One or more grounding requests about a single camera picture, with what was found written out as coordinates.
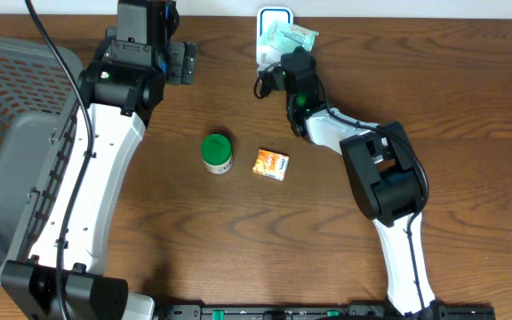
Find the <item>orange tissue pack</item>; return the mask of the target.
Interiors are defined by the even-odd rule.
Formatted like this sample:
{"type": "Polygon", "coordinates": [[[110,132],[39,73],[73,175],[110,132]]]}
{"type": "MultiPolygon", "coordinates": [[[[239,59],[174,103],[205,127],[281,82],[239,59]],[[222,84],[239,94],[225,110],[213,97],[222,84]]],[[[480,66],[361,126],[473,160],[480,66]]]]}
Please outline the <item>orange tissue pack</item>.
{"type": "Polygon", "coordinates": [[[274,180],[283,181],[290,161],[287,155],[260,149],[252,172],[274,180]]]}

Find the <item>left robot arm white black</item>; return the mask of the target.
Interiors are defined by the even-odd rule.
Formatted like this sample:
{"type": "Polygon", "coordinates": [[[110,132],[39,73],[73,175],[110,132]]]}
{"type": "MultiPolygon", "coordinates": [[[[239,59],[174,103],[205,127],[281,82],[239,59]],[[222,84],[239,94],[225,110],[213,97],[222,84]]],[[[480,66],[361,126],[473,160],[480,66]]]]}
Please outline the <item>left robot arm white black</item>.
{"type": "Polygon", "coordinates": [[[192,84],[196,45],[176,43],[173,1],[121,1],[90,64],[72,76],[67,149],[28,229],[28,253],[1,284],[30,319],[154,319],[153,298],[105,276],[108,237],[132,156],[166,85],[192,84]]]}

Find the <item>green lid white jar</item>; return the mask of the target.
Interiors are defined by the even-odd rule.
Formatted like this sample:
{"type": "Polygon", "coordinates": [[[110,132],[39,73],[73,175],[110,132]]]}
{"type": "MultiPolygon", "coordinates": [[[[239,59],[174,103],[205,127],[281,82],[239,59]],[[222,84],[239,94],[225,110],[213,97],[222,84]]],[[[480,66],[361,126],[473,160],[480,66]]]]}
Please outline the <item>green lid white jar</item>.
{"type": "Polygon", "coordinates": [[[201,156],[205,168],[214,174],[227,172],[233,164],[232,145],[227,137],[211,134],[204,138],[201,156]]]}

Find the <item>mint green wet wipes pack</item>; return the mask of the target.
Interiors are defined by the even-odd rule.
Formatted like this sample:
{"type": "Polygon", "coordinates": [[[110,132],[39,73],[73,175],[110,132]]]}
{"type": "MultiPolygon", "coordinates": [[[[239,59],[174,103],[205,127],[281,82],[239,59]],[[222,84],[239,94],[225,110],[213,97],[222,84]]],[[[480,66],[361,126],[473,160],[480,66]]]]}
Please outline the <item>mint green wet wipes pack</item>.
{"type": "Polygon", "coordinates": [[[269,46],[280,53],[291,53],[298,47],[310,52],[317,36],[319,33],[315,30],[273,20],[259,38],[258,44],[269,46]]]}

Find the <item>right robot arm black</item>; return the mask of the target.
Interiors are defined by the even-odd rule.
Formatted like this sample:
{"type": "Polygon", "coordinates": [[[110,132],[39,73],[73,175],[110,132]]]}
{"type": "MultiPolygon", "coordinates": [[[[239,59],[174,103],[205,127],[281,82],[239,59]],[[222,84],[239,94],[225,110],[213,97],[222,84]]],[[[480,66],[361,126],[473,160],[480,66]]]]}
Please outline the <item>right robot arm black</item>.
{"type": "Polygon", "coordinates": [[[401,317],[428,316],[435,300],[421,244],[422,212],[429,199],[427,174],[398,122],[376,124],[346,116],[331,104],[303,47],[258,73],[254,94],[286,93],[295,135],[341,155],[352,195],[379,236],[388,274],[387,299],[401,317]]]}

